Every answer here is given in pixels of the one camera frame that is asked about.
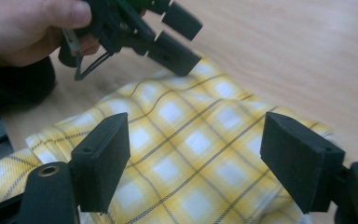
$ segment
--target fabric fold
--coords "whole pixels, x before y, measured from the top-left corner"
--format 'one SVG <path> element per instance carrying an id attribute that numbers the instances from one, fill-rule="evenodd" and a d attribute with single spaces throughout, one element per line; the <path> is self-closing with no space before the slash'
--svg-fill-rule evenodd
<path id="1" fill-rule="evenodd" d="M 69 161 L 103 118 L 127 112 L 131 158 L 109 212 L 90 214 L 92 222 L 309 223 L 260 160 L 268 111 L 297 119 L 323 137 L 331 134 L 321 123 L 263 103 L 203 59 L 188 77 L 163 70 L 122 87 L 84 113 L 29 136 L 26 153 L 14 155 L 33 165 Z M 8 161 L 0 166 L 13 166 Z M 0 201 L 27 167 L 19 169 L 0 174 L 0 183 L 8 183 L 0 184 Z M 18 181 L 16 193 L 23 184 Z"/>

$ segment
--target crumpled fabric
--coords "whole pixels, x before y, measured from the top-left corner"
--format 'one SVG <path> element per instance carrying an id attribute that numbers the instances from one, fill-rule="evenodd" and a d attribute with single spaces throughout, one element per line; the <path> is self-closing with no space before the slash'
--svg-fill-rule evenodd
<path id="1" fill-rule="evenodd" d="M 311 223 L 260 159 L 268 111 L 331 135 L 319 122 L 263 103 L 207 59 L 187 77 L 162 70 L 29 136 L 28 148 L 0 160 L 0 202 L 22 193 L 35 167 L 71 160 L 104 118 L 127 112 L 131 158 L 108 213 L 83 214 L 83 222 Z"/>

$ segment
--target human hand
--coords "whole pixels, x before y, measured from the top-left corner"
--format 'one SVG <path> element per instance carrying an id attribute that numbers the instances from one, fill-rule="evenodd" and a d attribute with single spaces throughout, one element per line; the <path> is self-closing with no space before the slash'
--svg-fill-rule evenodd
<path id="1" fill-rule="evenodd" d="M 81 0 L 0 0 L 0 66 L 25 66 L 49 56 L 62 42 L 62 29 L 90 24 Z M 79 38 L 84 55 L 100 47 L 92 35 Z"/>

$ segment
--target yellow plaid fabric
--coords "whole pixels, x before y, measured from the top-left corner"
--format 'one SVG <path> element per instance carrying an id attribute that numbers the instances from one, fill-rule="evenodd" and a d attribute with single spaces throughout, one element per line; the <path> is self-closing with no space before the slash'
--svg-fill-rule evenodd
<path id="1" fill-rule="evenodd" d="M 93 223 L 309 223 L 259 148 L 267 111 L 327 136 L 322 124 L 260 102 L 202 60 L 188 77 L 162 71 L 26 139 L 0 161 L 0 202 L 21 193 L 27 174 L 71 150 L 105 117 L 129 114 L 131 158 L 109 212 Z"/>

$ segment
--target finger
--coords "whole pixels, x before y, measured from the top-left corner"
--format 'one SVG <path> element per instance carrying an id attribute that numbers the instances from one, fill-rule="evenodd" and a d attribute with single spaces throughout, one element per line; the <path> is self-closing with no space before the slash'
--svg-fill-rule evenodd
<path id="1" fill-rule="evenodd" d="M 82 36 L 78 41 L 80 45 L 80 51 L 99 45 L 99 39 L 95 38 L 92 34 Z"/>
<path id="2" fill-rule="evenodd" d="M 28 48 L 7 53 L 5 61 L 10 66 L 23 67 L 44 59 L 60 46 L 61 41 L 57 36 L 62 35 L 61 29 L 49 28 L 46 35 Z"/>
<path id="3" fill-rule="evenodd" d="M 81 54 L 82 55 L 91 55 L 91 54 L 95 54 L 96 52 L 98 52 L 98 49 L 100 48 L 100 44 L 92 46 L 88 49 L 82 50 Z"/>
<path id="4" fill-rule="evenodd" d="M 91 22 L 90 5 L 85 1 L 43 0 L 40 10 L 46 25 L 75 29 Z"/>

